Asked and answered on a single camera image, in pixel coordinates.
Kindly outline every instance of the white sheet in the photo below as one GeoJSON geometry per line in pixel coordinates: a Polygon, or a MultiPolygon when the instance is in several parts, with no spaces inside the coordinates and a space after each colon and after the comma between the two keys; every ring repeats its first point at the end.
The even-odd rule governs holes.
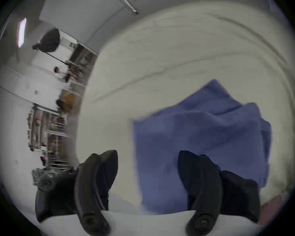
{"type": "Polygon", "coordinates": [[[272,125],[267,202],[295,183],[295,36],[270,14],[203,0],[153,14],[100,51],[78,123],[77,156],[116,149],[110,210],[141,207],[131,120],[176,104],[211,79],[272,125]]]}

